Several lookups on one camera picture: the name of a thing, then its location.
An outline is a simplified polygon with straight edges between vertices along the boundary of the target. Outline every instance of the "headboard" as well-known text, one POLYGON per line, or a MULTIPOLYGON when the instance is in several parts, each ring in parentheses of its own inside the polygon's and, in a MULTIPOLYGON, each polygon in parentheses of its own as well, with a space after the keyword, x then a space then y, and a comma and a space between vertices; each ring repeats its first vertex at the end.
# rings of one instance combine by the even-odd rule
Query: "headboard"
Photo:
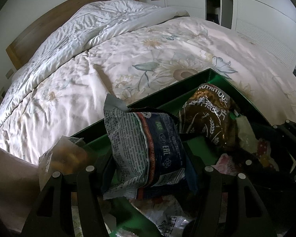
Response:
POLYGON ((26 64, 46 38, 82 6, 97 1, 108 0, 68 0, 35 20, 6 49, 15 68, 20 69, 26 64))

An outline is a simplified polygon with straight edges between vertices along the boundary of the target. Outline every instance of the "silver screw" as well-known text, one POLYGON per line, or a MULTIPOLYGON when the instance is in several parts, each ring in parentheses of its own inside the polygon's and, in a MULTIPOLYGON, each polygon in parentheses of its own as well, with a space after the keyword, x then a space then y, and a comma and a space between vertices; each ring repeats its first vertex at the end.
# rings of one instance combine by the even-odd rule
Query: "silver screw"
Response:
POLYGON ((85 168, 85 170, 86 170, 87 172, 91 172, 91 171, 94 170, 94 166, 87 166, 87 167, 85 168))
POLYGON ((213 172, 214 169, 213 169, 211 166, 206 166, 206 167, 205 167, 205 171, 206 171, 206 172, 213 172))
POLYGON ((239 173, 239 174, 238 174, 238 177, 239 177, 240 179, 245 179, 245 174, 244 174, 244 173, 239 173))
POLYGON ((58 176, 60 176, 60 172, 56 171, 52 174, 53 178, 57 178, 58 176))

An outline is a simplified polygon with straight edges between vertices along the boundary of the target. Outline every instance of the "bed sheet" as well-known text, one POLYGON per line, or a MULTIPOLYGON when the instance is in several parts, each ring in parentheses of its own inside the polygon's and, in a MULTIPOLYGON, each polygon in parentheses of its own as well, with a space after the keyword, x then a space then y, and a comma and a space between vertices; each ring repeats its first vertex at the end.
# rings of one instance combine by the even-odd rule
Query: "bed sheet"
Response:
POLYGON ((64 63, 4 120, 0 147, 37 164, 62 135, 103 118, 107 93, 131 104, 208 68, 271 124, 296 122, 296 78, 278 59, 215 23, 180 17, 116 36, 64 63))

